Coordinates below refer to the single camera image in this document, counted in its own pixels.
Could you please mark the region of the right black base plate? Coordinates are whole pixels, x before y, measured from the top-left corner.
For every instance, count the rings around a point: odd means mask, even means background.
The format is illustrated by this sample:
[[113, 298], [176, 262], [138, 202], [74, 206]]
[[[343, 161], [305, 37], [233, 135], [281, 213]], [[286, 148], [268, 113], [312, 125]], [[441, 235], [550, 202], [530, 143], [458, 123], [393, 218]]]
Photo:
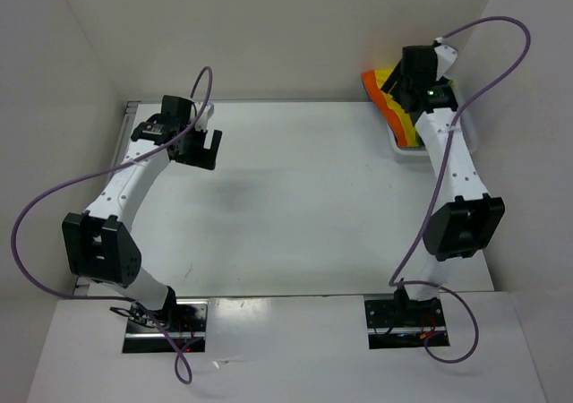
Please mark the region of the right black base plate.
[[429, 347], [449, 346], [439, 299], [401, 312], [390, 295], [366, 297], [363, 306], [370, 350], [424, 347], [426, 339]]

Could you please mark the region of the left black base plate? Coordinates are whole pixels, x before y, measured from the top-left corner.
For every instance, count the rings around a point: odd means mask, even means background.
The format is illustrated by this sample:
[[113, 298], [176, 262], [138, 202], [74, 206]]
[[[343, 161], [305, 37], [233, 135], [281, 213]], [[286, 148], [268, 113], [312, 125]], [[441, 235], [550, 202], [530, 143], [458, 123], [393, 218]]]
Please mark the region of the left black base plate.
[[[175, 345], [186, 354], [203, 353], [206, 347], [206, 329], [209, 300], [179, 298], [179, 314], [175, 319], [160, 321]], [[173, 353], [174, 349], [151, 318], [137, 307], [111, 307], [110, 311], [127, 320], [123, 353]]]

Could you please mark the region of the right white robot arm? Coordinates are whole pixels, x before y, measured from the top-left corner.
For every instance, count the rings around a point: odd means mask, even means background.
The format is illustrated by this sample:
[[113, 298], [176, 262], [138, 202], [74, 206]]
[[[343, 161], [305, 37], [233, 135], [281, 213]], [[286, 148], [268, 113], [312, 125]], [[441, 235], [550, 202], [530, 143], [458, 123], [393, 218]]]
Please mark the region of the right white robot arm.
[[405, 295], [392, 305], [394, 318], [412, 325], [440, 293], [454, 260], [473, 257], [491, 241], [505, 212], [478, 175], [456, 116], [459, 104], [445, 74], [458, 53], [448, 45], [407, 46], [384, 88], [410, 118], [428, 153], [439, 191], [415, 241], [425, 264], [414, 278], [398, 281]]

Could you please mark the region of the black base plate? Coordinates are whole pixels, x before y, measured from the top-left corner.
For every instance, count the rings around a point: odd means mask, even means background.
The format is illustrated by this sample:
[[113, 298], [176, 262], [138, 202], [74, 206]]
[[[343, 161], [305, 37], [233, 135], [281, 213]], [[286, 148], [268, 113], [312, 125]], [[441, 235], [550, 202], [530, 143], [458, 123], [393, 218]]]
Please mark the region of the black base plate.
[[[175, 319], [160, 321], [175, 345], [186, 354], [203, 353], [206, 347], [206, 329], [209, 300], [179, 298], [179, 314]], [[127, 320], [123, 353], [173, 353], [174, 349], [151, 318], [137, 307], [111, 307], [110, 311]]]
[[439, 299], [401, 312], [390, 295], [366, 297], [363, 306], [370, 350], [424, 347], [426, 339], [429, 347], [449, 346]]

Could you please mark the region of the rainbow striped shorts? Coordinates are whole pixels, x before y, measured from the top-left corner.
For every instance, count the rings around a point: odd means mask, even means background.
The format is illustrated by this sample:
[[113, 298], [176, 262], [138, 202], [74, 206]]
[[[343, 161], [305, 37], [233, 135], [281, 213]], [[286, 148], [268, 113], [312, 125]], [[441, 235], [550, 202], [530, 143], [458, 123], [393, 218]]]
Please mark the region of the rainbow striped shorts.
[[442, 77], [427, 90], [418, 107], [401, 107], [398, 103], [399, 63], [393, 69], [374, 69], [362, 73], [364, 89], [371, 102], [380, 110], [386, 120], [397, 146], [401, 149], [419, 149], [424, 146], [423, 138], [415, 129], [422, 113], [436, 109], [458, 109], [451, 82]]

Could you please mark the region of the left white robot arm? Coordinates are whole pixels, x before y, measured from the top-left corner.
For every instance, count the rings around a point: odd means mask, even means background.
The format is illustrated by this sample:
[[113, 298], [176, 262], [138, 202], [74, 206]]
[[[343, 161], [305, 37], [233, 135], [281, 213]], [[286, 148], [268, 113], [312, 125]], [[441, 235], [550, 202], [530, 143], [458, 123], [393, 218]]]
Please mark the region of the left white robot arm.
[[153, 278], [142, 266], [141, 251], [131, 236], [133, 221], [149, 189], [172, 161], [212, 170], [216, 166], [220, 130], [211, 144], [208, 121], [211, 103], [164, 96], [159, 112], [139, 123], [127, 144], [123, 169], [115, 172], [105, 189], [86, 210], [70, 213], [62, 230], [73, 275], [111, 287], [132, 299], [130, 313], [157, 330], [171, 330], [190, 316], [176, 302], [173, 288]]

